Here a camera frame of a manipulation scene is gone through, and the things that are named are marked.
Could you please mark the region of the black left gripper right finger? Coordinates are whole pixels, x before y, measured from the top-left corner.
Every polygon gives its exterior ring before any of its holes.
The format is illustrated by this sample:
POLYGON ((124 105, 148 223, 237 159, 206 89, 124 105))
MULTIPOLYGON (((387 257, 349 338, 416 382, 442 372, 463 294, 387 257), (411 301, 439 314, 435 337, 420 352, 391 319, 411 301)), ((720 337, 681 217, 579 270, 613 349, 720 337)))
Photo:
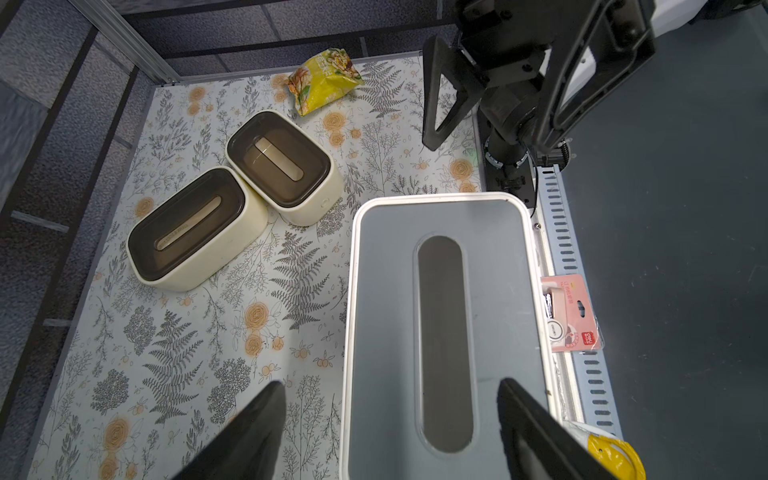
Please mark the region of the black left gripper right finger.
POLYGON ((497 391, 500 436, 512 479, 612 479, 515 379, 497 391))

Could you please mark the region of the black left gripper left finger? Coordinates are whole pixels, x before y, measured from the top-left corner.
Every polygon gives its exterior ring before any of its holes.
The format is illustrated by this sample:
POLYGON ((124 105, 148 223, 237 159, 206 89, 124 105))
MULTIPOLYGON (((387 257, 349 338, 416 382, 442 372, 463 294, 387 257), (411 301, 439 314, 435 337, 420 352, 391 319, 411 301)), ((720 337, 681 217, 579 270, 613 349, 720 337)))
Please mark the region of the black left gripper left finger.
POLYGON ((270 382, 177 479, 271 479, 286 421, 286 389, 270 382))

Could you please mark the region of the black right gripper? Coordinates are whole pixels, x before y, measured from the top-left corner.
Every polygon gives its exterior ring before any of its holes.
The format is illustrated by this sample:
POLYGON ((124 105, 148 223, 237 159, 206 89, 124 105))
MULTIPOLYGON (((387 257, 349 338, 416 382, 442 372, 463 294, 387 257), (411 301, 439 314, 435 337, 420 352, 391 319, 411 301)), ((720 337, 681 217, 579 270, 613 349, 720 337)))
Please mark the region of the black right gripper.
POLYGON ((480 105, 500 141, 552 150, 655 53, 652 1, 458 1, 457 48, 423 47, 422 141, 437 151, 480 105), (551 48, 546 74, 539 72, 551 48))

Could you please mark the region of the grey lid tissue box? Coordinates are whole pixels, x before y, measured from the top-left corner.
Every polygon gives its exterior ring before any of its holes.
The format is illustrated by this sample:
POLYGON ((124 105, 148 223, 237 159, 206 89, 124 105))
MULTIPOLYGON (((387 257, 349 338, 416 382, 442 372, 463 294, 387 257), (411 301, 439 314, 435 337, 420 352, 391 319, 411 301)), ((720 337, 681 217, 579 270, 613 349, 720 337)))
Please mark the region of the grey lid tissue box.
POLYGON ((352 228, 344 479, 506 479, 497 391, 559 411, 527 208, 500 192, 382 197, 352 228))

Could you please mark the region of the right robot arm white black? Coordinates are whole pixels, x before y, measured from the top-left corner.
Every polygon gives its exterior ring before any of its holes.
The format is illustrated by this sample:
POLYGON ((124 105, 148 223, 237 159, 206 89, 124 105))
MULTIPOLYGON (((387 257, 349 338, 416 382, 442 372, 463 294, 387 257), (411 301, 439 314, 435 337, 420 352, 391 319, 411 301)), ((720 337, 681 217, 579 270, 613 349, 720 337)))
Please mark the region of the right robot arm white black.
POLYGON ((651 1, 459 1, 458 41, 423 47, 423 144, 472 111, 487 187, 536 205, 540 167, 564 168, 569 131, 655 53, 651 1))

